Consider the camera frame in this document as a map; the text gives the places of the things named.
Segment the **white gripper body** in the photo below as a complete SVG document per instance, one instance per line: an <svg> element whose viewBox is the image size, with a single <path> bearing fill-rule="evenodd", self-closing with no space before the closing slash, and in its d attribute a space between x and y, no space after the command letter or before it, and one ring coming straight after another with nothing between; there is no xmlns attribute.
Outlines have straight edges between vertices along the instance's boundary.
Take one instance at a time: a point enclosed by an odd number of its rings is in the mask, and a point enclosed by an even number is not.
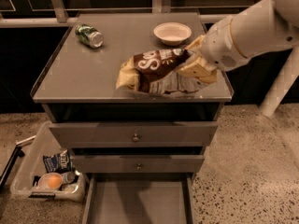
<svg viewBox="0 0 299 224"><path fill-rule="evenodd" d="M233 39L233 17L214 23L205 34L200 52L211 64L223 71L231 71L249 62Z"/></svg>

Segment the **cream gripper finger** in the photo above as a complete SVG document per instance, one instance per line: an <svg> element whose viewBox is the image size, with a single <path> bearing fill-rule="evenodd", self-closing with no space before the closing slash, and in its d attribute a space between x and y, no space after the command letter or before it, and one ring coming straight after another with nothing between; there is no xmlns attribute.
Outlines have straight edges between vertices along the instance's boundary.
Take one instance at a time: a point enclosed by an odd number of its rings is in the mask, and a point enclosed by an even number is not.
<svg viewBox="0 0 299 224"><path fill-rule="evenodd" d="M205 37L203 35L197 36L191 44L189 44L185 47L185 49L197 52L200 49L204 38Z"/></svg>
<svg viewBox="0 0 299 224"><path fill-rule="evenodd" d="M211 84L217 81L217 68L201 56L192 56L183 63L177 72L184 77L192 77L200 82Z"/></svg>

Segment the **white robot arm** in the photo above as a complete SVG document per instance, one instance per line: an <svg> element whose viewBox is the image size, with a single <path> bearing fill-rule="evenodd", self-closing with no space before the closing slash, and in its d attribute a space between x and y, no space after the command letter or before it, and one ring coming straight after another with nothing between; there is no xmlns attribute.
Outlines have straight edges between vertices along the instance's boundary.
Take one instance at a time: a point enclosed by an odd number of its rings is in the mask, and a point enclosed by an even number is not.
<svg viewBox="0 0 299 224"><path fill-rule="evenodd" d="M299 0L261 0L214 23L187 46L193 55L178 69L185 77L210 83L217 70L232 71L261 54L291 54L260 105L270 117L299 76Z"/></svg>

